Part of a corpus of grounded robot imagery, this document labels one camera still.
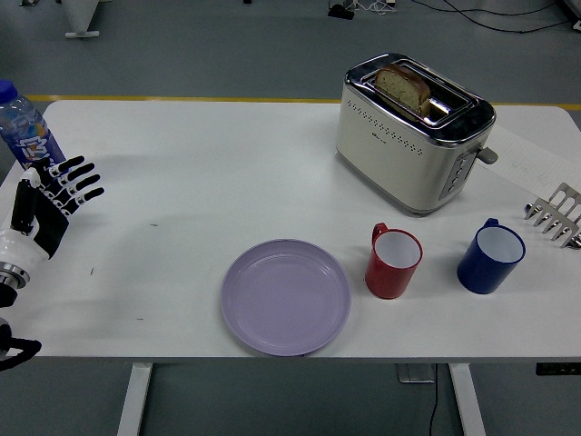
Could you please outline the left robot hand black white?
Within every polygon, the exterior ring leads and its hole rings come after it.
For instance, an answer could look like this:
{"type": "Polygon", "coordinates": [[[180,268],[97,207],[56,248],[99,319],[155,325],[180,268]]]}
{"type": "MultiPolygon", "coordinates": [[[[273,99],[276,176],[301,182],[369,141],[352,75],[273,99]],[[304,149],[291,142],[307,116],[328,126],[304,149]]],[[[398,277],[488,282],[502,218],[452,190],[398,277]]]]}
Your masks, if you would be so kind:
{"type": "Polygon", "coordinates": [[[99,181],[82,155],[54,165],[44,158],[25,170],[1,225],[1,269],[24,275],[54,257],[70,217],[104,193],[99,181]]]}

